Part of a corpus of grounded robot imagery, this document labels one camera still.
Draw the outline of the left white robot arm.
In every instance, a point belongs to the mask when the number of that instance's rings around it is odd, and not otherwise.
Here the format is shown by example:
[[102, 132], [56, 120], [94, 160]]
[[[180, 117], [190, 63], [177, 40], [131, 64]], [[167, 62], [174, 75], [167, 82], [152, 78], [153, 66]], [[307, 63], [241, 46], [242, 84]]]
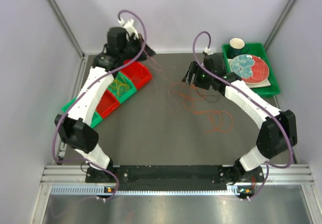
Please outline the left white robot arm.
[[64, 114], [55, 118], [55, 136], [75, 149], [103, 182], [113, 179], [111, 159], [99, 146], [98, 133], [91, 127], [94, 112], [106, 89], [117, 78], [119, 72], [135, 61], [145, 60], [146, 31], [139, 34], [134, 20], [118, 20], [119, 26], [107, 32], [107, 43], [95, 56], [88, 78], [74, 102]]

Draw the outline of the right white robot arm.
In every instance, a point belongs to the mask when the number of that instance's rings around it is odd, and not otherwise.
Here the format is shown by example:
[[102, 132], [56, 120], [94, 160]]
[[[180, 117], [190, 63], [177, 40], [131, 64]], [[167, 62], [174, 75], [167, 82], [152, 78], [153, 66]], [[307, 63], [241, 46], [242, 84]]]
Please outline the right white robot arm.
[[293, 147], [297, 144], [296, 118], [292, 111], [282, 111], [263, 100], [233, 72], [228, 72], [215, 54], [205, 54], [202, 63], [192, 61], [182, 79], [197, 88], [210, 88], [239, 106], [257, 125], [259, 134], [255, 146], [233, 165], [235, 176], [245, 182], [253, 170], [275, 156], [289, 153], [293, 160]]

